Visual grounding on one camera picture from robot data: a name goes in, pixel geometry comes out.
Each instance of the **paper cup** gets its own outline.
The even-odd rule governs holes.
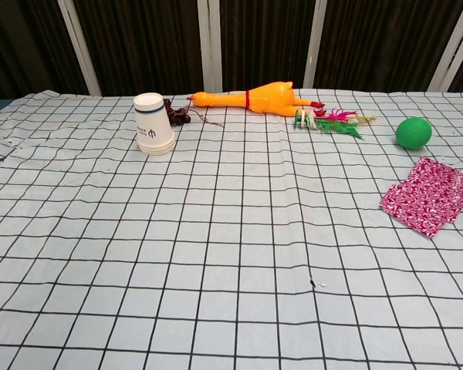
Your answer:
[[[175,135],[164,108],[163,96],[147,92],[133,98],[137,144],[146,154],[165,154],[175,147]]]

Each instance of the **pink feather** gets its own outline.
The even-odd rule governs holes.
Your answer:
[[[323,119],[330,119],[332,121],[348,122],[348,116],[351,114],[357,114],[357,112],[342,112],[341,109],[335,112],[333,109],[331,114],[329,114],[327,117],[323,117]]]

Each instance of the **black grid lines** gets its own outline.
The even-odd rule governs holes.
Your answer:
[[[197,108],[224,127],[148,157],[130,97],[2,111],[0,368],[463,368],[463,211],[428,240],[378,209],[420,156],[463,169],[463,94],[297,94],[377,121]]]

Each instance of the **rubber chicken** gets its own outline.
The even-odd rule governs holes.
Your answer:
[[[256,113],[274,113],[294,117],[295,106],[322,108],[324,104],[295,97],[293,82],[273,82],[246,92],[215,95],[197,92],[189,98],[195,106],[240,106]]]

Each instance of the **red and white cloth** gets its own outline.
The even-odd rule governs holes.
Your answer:
[[[431,158],[421,158],[403,182],[391,186],[380,202],[389,215],[433,237],[463,208],[463,172]]]

